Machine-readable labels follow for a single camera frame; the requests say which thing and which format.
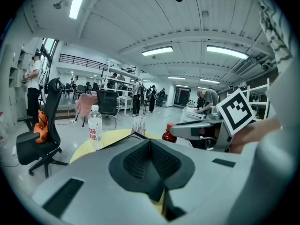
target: black pants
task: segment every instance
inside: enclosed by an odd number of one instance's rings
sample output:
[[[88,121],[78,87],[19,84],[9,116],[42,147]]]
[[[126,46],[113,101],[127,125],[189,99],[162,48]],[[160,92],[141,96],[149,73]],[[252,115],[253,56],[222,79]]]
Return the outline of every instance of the black pants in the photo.
[[[141,95],[134,95],[133,96],[133,114],[140,113],[140,96]]]
[[[32,116],[32,125],[38,123],[38,96],[39,90],[36,88],[28,88],[27,90],[27,101],[28,101],[28,115]]]
[[[150,98],[150,102],[149,102],[149,111],[150,112],[153,112],[153,110],[154,110],[154,104],[155,104],[155,98],[151,97]]]

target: white ceiling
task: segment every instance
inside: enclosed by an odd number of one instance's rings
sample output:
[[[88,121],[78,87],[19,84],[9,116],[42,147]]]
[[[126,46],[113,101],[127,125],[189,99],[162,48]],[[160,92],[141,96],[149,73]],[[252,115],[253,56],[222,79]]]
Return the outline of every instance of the white ceiling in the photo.
[[[264,72],[257,64],[237,76],[232,69],[242,60],[207,52],[207,45],[247,53],[252,61],[274,57],[259,24],[256,0],[83,0],[76,20],[70,5],[53,8],[60,0],[28,0],[27,19],[37,36],[67,40],[107,53],[117,60],[139,66],[161,79],[183,76],[191,86],[221,90],[237,81]],[[174,51],[156,55],[142,52],[162,46]],[[220,85],[200,82],[220,81]]]

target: water bottle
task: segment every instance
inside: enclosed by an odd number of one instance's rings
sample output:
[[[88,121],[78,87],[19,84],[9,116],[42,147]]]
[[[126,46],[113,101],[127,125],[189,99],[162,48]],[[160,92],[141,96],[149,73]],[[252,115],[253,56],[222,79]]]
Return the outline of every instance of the water bottle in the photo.
[[[89,132],[90,142],[95,150],[102,148],[102,116],[98,112],[98,105],[92,106],[92,111],[89,115]]]

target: doorway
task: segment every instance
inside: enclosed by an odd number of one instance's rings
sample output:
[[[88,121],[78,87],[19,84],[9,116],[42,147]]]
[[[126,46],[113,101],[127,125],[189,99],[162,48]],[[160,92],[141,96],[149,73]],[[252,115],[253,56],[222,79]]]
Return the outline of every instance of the doorway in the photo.
[[[186,106],[188,104],[190,88],[177,88],[174,104]]]

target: small bottle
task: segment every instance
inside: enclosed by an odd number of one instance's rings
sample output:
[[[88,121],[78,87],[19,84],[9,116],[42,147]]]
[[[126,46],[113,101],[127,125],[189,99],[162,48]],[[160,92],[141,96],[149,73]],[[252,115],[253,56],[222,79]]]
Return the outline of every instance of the small bottle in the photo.
[[[98,105],[92,105],[92,111],[89,115],[90,142],[95,150],[103,147],[102,143],[102,116],[98,112]]]
[[[162,137],[163,140],[166,140],[166,141],[172,142],[172,143],[176,142],[177,137],[175,137],[172,134],[170,134],[170,127],[173,127],[175,125],[176,124],[168,123],[166,132],[163,134],[163,137]]]

